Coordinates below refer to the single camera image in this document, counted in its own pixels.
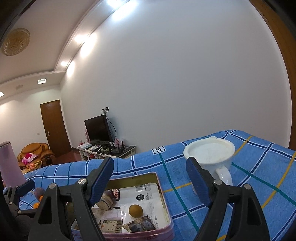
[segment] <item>white wall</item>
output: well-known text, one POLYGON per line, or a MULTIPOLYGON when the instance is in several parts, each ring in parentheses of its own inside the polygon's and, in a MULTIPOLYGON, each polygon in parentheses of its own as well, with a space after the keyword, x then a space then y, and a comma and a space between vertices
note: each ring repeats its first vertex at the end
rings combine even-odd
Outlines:
POLYGON ((9 140, 16 156, 30 143, 48 143, 40 104, 57 99, 61 99, 59 85, 26 91, 0 101, 0 143, 9 140))
POLYGON ((119 9, 99 26, 62 81, 74 146, 85 140, 83 121, 105 106, 118 136, 138 152, 225 129, 288 146, 287 72, 248 0, 131 0, 124 7, 134 10, 116 21, 119 9))

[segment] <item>orange leather sofa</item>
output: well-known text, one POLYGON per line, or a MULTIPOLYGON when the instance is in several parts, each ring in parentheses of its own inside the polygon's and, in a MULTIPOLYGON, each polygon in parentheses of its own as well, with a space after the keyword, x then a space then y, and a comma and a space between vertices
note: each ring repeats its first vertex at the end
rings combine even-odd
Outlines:
POLYGON ((17 160, 19 161, 19 167, 21 169, 26 168, 25 164, 22 163, 23 158, 25 157, 26 154, 28 153, 33 153, 36 154, 38 157, 32 161, 32 163, 36 163, 37 161, 42 161, 44 162, 45 158, 48 156, 53 156, 54 153, 52 150, 49 149, 48 144, 46 143, 31 143, 24 147, 21 151, 20 154, 17 156, 17 160))

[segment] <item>barcode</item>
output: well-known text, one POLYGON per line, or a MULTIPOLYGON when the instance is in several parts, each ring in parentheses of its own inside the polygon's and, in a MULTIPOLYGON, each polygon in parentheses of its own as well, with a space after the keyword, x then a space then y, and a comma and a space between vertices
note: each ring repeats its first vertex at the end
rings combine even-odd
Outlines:
POLYGON ((144 186, 143 185, 136 186, 136 192, 143 191, 143 190, 144 190, 144 186))

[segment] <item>label with number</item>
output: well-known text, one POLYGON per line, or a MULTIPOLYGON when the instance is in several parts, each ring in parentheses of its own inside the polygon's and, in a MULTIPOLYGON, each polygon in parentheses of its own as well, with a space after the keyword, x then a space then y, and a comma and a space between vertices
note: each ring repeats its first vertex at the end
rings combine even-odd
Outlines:
POLYGON ((159 153, 162 153, 165 151, 166 151, 166 149, 164 146, 160 146, 160 147, 152 149, 153 155, 156 155, 156 154, 159 154, 159 153))

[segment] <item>floor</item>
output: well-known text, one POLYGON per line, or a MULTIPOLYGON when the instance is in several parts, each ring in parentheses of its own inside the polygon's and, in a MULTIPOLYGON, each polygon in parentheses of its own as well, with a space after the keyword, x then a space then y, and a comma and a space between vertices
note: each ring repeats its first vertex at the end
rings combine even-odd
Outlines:
POLYGON ((79 154, 79 151, 72 150, 64 155, 57 157, 55 160, 52 161, 52 164, 56 165, 56 164, 69 163, 69 162, 75 162, 75 161, 81 161, 81 156, 79 154))

